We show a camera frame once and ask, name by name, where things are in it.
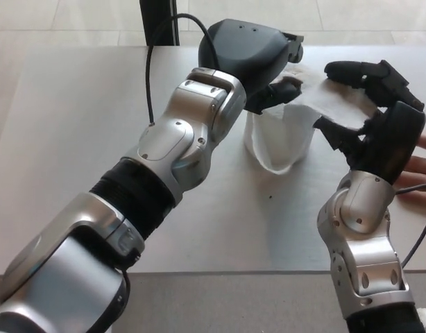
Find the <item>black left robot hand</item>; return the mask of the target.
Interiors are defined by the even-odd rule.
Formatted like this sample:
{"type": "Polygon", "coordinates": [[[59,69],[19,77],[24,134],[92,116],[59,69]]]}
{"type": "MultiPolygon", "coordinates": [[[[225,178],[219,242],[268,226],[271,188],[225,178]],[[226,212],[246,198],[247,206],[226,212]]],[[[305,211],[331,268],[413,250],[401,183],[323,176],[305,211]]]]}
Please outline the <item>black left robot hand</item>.
{"type": "Polygon", "coordinates": [[[198,47],[198,66],[218,69],[237,78],[247,94],[247,111],[261,114],[300,96],[299,82],[276,78],[289,62],[296,64],[302,60],[303,36],[236,19],[217,22],[207,32],[219,63],[214,64],[204,37],[198,47]]]}

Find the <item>person's bare hand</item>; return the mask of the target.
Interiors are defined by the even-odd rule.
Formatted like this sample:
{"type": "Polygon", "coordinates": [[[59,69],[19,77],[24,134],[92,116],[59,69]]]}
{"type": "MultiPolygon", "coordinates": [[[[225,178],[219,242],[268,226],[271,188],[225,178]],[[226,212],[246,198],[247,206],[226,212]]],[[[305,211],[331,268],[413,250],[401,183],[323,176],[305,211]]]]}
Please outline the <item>person's bare hand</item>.
{"type": "MultiPolygon", "coordinates": [[[[418,147],[426,150],[426,135],[420,136],[418,147]]],[[[423,184],[426,184],[426,157],[413,155],[395,183],[395,188],[402,189],[423,184]]],[[[426,206],[426,190],[400,194],[398,198],[404,202],[419,206],[426,206]]]]}

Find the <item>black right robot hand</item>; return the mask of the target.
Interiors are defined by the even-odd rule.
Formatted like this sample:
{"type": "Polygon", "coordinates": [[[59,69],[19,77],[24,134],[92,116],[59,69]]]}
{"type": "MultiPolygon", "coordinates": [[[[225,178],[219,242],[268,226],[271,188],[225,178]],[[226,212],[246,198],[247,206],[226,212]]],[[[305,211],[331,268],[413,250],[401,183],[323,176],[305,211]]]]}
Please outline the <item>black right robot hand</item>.
{"type": "Polygon", "coordinates": [[[374,103],[374,114],[360,129],[350,129],[326,117],[314,128],[333,150],[341,151],[353,171],[365,171],[393,184],[409,161],[425,127],[424,103],[409,90],[408,81],[387,61],[335,61],[325,66],[327,77],[362,89],[374,103]]]}

